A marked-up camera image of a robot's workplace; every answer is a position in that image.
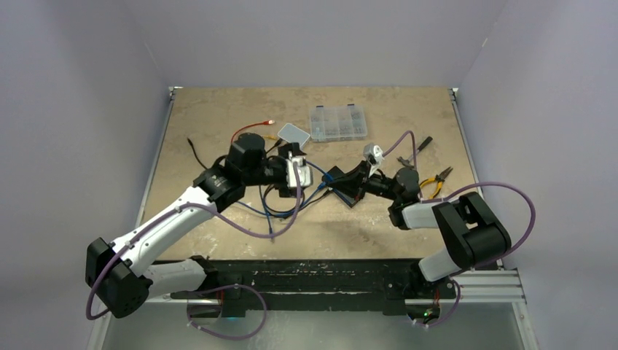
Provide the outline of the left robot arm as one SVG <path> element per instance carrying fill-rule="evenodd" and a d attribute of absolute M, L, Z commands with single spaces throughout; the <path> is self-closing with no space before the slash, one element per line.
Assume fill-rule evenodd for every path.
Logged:
<path fill-rule="evenodd" d="M 265 149 L 265 140 L 244 133 L 230 144 L 226 155 L 218 157 L 167 208 L 129 233 L 106 242 L 94 240 L 87 247 L 85 281 L 90 288 L 86 317 L 105 315 L 92 312 L 98 298 L 106 310 L 123 318 L 148 299 L 175 292 L 194 292 L 209 298 L 217 288 L 215 268 L 201 256 L 181 262 L 158 264 L 157 258 L 191 230 L 218 217 L 248 236 L 258 233 L 241 227 L 223 216 L 223 211 L 240 201 L 250 186 L 274 185 L 286 196 L 295 195 L 294 209 L 300 210 L 302 191 L 313 183 L 306 154 L 297 142 L 278 148 L 274 155 Z"/>

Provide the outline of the hammer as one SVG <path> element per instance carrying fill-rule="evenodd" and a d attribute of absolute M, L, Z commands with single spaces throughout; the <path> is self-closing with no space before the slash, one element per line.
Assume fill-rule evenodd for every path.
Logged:
<path fill-rule="evenodd" d="M 424 149 L 426 148 L 431 142 L 433 141 L 433 138 L 431 136 L 427 136 L 421 143 L 419 146 L 416 147 L 414 153 L 409 156 L 408 158 L 403 158 L 401 156 L 399 156 L 397 158 L 397 161 L 399 163 L 401 163 L 403 166 L 408 167 L 408 168 L 415 168 L 415 163 L 414 163 L 414 159 L 415 157 Z"/>

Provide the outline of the black mounting base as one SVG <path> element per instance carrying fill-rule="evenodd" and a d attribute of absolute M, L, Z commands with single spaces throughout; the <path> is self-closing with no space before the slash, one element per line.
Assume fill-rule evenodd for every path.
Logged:
<path fill-rule="evenodd" d="M 205 282 L 173 299 L 222 302 L 225 317 L 247 311 L 379 311 L 404 316 L 406 302 L 453 299 L 447 278 L 426 282 L 417 259 L 209 260 Z"/>

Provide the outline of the clear plastic organizer box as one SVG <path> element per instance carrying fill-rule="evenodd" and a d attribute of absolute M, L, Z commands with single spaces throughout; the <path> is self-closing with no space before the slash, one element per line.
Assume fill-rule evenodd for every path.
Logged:
<path fill-rule="evenodd" d="M 315 142 L 365 139 L 367 122 L 362 106 L 316 106 L 309 113 L 310 137 Z"/>

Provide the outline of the yellow handled pliers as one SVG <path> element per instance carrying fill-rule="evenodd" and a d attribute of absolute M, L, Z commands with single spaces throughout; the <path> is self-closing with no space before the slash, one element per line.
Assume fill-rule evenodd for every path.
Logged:
<path fill-rule="evenodd" d="M 443 171 L 441 171 L 440 173 L 434 175 L 433 177 L 430 177 L 428 179 L 424 179 L 419 184 L 421 189 L 423 189 L 424 187 L 426 187 L 426 186 L 428 186 L 430 184 L 434 184 L 435 185 L 435 189 L 430 194 L 429 199 L 434 199 L 434 198 L 436 198 L 438 196 L 438 194 L 441 193 L 443 184 L 444 184 L 446 178 L 452 172 L 452 170 L 453 170 L 453 167 L 449 166 L 446 169 L 444 169 Z"/>

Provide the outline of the white network switch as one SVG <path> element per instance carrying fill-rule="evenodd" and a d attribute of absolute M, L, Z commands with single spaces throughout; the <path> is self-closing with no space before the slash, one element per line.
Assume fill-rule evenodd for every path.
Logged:
<path fill-rule="evenodd" d="M 298 143 L 301 150 L 304 149 L 310 139 L 310 134 L 307 131 L 291 123 L 286 123 L 279 132 L 277 132 L 277 136 L 287 143 Z"/>

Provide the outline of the black rectangular box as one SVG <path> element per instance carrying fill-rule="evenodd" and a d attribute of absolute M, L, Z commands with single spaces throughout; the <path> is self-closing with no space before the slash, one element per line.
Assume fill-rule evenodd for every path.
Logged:
<path fill-rule="evenodd" d="M 331 192 L 337 195 L 348 207 L 353 208 L 363 198 L 360 178 L 358 171 L 345 173 L 338 166 L 333 166 L 321 179 Z"/>

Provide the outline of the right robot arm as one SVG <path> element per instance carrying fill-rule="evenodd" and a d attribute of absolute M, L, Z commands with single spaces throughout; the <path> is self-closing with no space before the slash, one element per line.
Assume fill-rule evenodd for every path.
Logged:
<path fill-rule="evenodd" d="M 401 230 L 439 230 L 444 248 L 421 259 L 409 277 L 410 289 L 417 296 L 429 295 L 440 279 L 498 257 L 512 246 L 510 235 L 478 193 L 424 203 L 418 172 L 411 168 L 400 168 L 394 177 L 387 177 L 371 173 L 369 163 L 362 161 L 347 173 L 335 166 L 323 180 L 353 201 L 366 194 L 389 199 L 389 218 Z"/>

